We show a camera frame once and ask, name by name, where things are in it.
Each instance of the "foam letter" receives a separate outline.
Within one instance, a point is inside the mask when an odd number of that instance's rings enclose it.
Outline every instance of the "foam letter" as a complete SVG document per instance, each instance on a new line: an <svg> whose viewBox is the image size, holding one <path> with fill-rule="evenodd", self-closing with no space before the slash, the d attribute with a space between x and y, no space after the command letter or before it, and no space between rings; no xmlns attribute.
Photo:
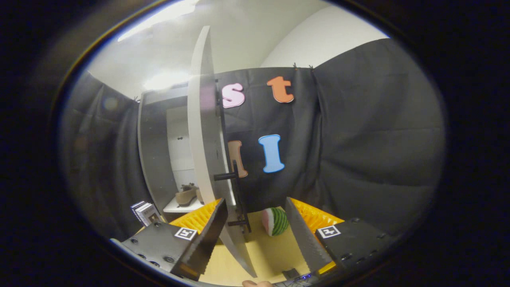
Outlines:
<svg viewBox="0 0 510 287"><path fill-rule="evenodd" d="M264 147L264 155L266 156L266 167L263 169L265 173L279 172L285 167L280 161L279 141L280 136L277 134L265 135L259 138L259 143Z"/></svg>
<svg viewBox="0 0 510 287"><path fill-rule="evenodd" d="M224 86L221 89L223 107L233 108L242 105L244 103L244 94L241 93L242 90L243 86L239 83Z"/></svg>
<svg viewBox="0 0 510 287"><path fill-rule="evenodd" d="M228 154L230 155L230 165L232 170L234 170L234 160L237 163L237 171L239 172L239 177L245 177L248 175L248 172L243 167L243 161L241 160L241 143L240 140L232 140L228 142Z"/></svg>
<svg viewBox="0 0 510 287"><path fill-rule="evenodd" d="M287 94L285 87L290 87L290 81L284 81L284 77L278 76L267 82L273 88L273 97L279 103L290 103L294 100L293 94Z"/></svg>

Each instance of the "ceiling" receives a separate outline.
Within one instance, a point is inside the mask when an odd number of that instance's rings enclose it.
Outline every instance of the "ceiling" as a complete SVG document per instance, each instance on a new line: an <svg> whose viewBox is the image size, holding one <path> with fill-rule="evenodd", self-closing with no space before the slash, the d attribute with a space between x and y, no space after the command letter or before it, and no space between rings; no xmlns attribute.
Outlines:
<svg viewBox="0 0 510 287"><path fill-rule="evenodd" d="M115 37L93 58L88 70L124 95L139 97L152 77L189 72L203 26L211 26L215 73L260 67L292 29L328 6L320 0L200 0L190 14L155 24L120 42Z"/></svg>

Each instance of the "ceiling light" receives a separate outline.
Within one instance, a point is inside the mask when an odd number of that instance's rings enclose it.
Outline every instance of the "ceiling light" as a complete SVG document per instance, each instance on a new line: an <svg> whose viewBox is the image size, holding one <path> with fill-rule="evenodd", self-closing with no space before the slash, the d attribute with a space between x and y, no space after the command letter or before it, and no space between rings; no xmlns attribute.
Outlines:
<svg viewBox="0 0 510 287"><path fill-rule="evenodd" d="M160 73L148 80L143 87L147 90L161 90L175 84L188 82L189 79L189 74L185 72Z"/></svg>
<svg viewBox="0 0 510 287"><path fill-rule="evenodd" d="M139 33L140 31L152 27L155 24L171 20L195 11L195 5L198 1L199 0L181 0L175 4L172 4L164 8L160 12L154 14L152 17L148 18L147 20L143 21L142 23L136 25L134 28L124 33L117 39L117 42L125 40L135 35L136 33Z"/></svg>

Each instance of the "watermelon toy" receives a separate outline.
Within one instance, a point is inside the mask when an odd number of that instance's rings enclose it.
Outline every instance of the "watermelon toy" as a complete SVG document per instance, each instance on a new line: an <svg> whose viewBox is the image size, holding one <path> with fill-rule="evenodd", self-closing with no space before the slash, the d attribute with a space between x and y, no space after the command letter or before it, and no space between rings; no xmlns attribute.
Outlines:
<svg viewBox="0 0 510 287"><path fill-rule="evenodd" d="M266 208L262 210L262 225L269 236L280 235L289 227L287 214L279 208Z"/></svg>

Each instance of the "finger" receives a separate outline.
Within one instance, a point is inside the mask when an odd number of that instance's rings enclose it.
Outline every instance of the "finger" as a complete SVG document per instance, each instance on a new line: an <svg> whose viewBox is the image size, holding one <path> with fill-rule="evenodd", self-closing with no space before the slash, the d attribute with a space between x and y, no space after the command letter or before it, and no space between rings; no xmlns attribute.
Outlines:
<svg viewBox="0 0 510 287"><path fill-rule="evenodd" d="M243 287L257 287L257 284L251 280L243 281Z"/></svg>

